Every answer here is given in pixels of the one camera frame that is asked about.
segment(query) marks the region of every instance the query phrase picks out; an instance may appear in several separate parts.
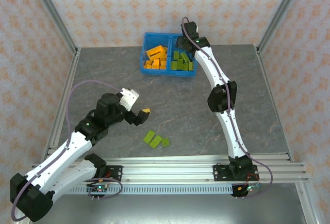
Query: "wallpaper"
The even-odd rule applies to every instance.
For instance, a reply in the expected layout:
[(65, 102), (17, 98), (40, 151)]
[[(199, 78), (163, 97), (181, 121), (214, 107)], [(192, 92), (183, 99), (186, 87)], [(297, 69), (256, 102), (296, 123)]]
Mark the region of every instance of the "wallpaper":
[(0, 223), (9, 180), (39, 162), (72, 53), (41, 0), (0, 0)]
[(180, 33), (183, 16), (211, 44), (257, 45), (282, 0), (53, 0), (80, 47), (142, 46), (146, 31)]
[(295, 0), (262, 55), (296, 161), (330, 223), (330, 0)]

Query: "yellow block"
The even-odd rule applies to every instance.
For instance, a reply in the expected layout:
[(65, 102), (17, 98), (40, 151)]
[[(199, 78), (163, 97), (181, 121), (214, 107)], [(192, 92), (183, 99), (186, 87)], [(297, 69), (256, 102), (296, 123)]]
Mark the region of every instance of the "yellow block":
[(155, 59), (153, 62), (153, 66), (159, 66), (159, 59)]
[(154, 59), (160, 59), (160, 58), (166, 57), (167, 48), (160, 45), (160, 46), (154, 47), (151, 50), (148, 50), (146, 53), (147, 53), (149, 59), (152, 61)]

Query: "metal frame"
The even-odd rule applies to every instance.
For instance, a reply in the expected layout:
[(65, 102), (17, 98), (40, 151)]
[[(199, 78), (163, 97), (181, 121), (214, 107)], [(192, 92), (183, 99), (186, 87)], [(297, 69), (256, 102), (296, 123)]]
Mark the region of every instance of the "metal frame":
[(286, 11), (288, 10), (290, 4), (293, 0), (282, 0), (281, 4), (279, 5), (278, 10), (276, 11), (270, 25), (268, 26), (263, 38), (259, 46), (257, 47), (258, 52), (261, 54), (267, 47), (270, 39), (274, 35), (278, 25), (280, 24), (282, 18), (284, 17)]
[(65, 103), (67, 101), (67, 98), (69, 96), (72, 87), (74, 75), (78, 65), (79, 56), (80, 56), (80, 48), (77, 49), (77, 52), (74, 53), (72, 57), (70, 69), (67, 74), (67, 80), (65, 81), (65, 85), (62, 90), (61, 99), (57, 107), (56, 116), (52, 126), (53, 128), (48, 137), (48, 143), (47, 143), (48, 145), (45, 147), (40, 162), (43, 162), (46, 159), (49, 148), (57, 148), (59, 137), (61, 135), (64, 117), (65, 117)]
[(58, 14), (52, 0), (41, 0), (41, 1), (44, 3), (47, 11), (51, 15), (51, 18), (53, 19), (53, 21), (54, 21), (55, 25), (57, 26), (58, 30), (60, 31), (60, 33), (62, 34), (67, 46), (69, 47), (69, 49), (73, 53), (76, 52), (77, 47), (74, 44), (74, 41), (73, 41), (70, 33), (68, 32), (66, 26), (64, 25), (62, 18)]
[[(283, 130), (283, 126), (282, 126), (283, 121), (282, 121), (280, 115), (277, 112), (277, 108), (276, 108), (276, 105), (275, 105), (273, 93), (272, 93), (271, 87), (270, 87), (269, 82), (268, 82), (267, 73), (265, 71), (265, 67), (264, 67), (263, 62), (262, 62), (260, 51), (258, 51), (257, 48), (256, 48), (256, 53), (257, 53), (257, 57), (258, 57), (258, 60), (259, 60), (259, 64), (260, 64), (263, 76), (264, 76), (265, 81), (266, 81), (266, 85), (267, 85), (267, 88), (268, 88), (269, 95), (270, 95), (272, 103), (274, 105), (274, 109), (275, 109), (275, 113), (276, 113), (279, 125), (280, 125), (280, 127), (281, 127), (281, 129), (284, 133), (285, 141), (286, 141), (288, 151), (289, 151), (288, 155), (289, 155), (290, 161), (293, 162), (294, 158), (291, 156), (291, 154), (293, 154), (292, 153), (292, 148), (291, 148), (291, 145), (288, 143), (286, 132)], [(300, 199), (302, 209), (303, 209), (303, 212), (304, 212), (305, 219), (306, 219), (307, 223), (308, 224), (309, 223), (322, 224), (323, 221), (321, 220), (320, 212), (316, 208), (315, 193), (314, 193), (314, 190), (313, 190), (311, 184), (310, 183), (309, 184), (304, 184), (303, 182), (298, 182), (298, 183), (295, 183), (295, 186), (296, 186), (296, 189), (297, 189), (297, 193), (298, 193), (298, 196), (299, 196), (299, 199)]]
[[(50, 149), (50, 156), (56, 149)], [(287, 153), (267, 153), (251, 155), (268, 165), (273, 172), (273, 183), (309, 182), (304, 163), (290, 161)], [(169, 157), (104, 158), (107, 165), (123, 166), (124, 184), (233, 184), (245, 181), (216, 182), (212, 166), (221, 163), (228, 165), (228, 155), (196, 155)], [(78, 165), (76, 160), (71, 167)], [(263, 166), (258, 166), (261, 183), (269, 183), (270, 174)]]

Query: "green block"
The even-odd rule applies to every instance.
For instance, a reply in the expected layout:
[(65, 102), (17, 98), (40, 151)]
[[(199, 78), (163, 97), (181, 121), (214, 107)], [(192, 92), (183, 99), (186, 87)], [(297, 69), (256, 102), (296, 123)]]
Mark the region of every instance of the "green block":
[(193, 62), (188, 62), (188, 70), (189, 71), (194, 71), (194, 63)]
[(179, 51), (174, 51), (174, 60), (179, 59)]
[(161, 140), (163, 140), (163, 138), (161, 138), (159, 135), (157, 135), (155, 137), (155, 139), (153, 139), (150, 143), (149, 146), (152, 147), (153, 149), (156, 148), (158, 146), (158, 144), (160, 144)]
[(189, 64), (187, 62), (184, 63), (183, 66), (182, 66), (182, 71), (187, 71), (188, 67), (189, 67)]
[(182, 70), (183, 65), (184, 65), (184, 60), (178, 59), (177, 66), (176, 66), (177, 70)]
[(167, 146), (170, 145), (170, 140), (168, 140), (168, 139), (166, 138), (166, 139), (164, 139), (164, 140), (161, 141), (161, 144), (162, 144), (163, 147), (167, 147)]
[(189, 62), (189, 61), (190, 61), (189, 58), (188, 58), (188, 56), (186, 55), (185, 52), (181, 52), (180, 55), (181, 55), (182, 59), (183, 59), (185, 62)]
[(171, 61), (171, 70), (177, 70), (177, 62)]
[(155, 132), (152, 131), (152, 130), (149, 130), (149, 132), (147, 133), (147, 135), (145, 136), (145, 138), (144, 138), (143, 141), (144, 141), (145, 143), (149, 144), (150, 141), (153, 139), (154, 135), (155, 135)]

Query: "black mounting bracket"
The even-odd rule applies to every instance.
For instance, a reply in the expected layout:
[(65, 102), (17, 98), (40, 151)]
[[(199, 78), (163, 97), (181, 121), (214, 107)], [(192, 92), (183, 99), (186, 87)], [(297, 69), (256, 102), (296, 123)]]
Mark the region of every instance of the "black mounting bracket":
[(229, 165), (213, 166), (214, 181), (259, 181), (258, 167), (246, 155), (240, 158), (229, 157)]
[[(122, 181), (122, 175), (123, 175), (123, 166), (106, 166), (105, 167), (105, 174), (101, 177), (101, 178), (110, 178), (110, 179), (116, 179), (118, 181)], [(100, 194), (100, 193), (106, 193), (108, 190), (108, 185), (109, 183), (111, 183), (111, 181), (103, 181), (104, 184), (100, 184), (100, 187), (96, 187), (95, 188), (95, 183), (96, 182), (92, 182), (90, 184), (87, 185), (87, 187), (92, 187), (92, 189), (87, 189), (87, 191), (91, 191), (91, 196), (93, 197), (99, 197), (102, 198), (105, 195), (104, 194)]]

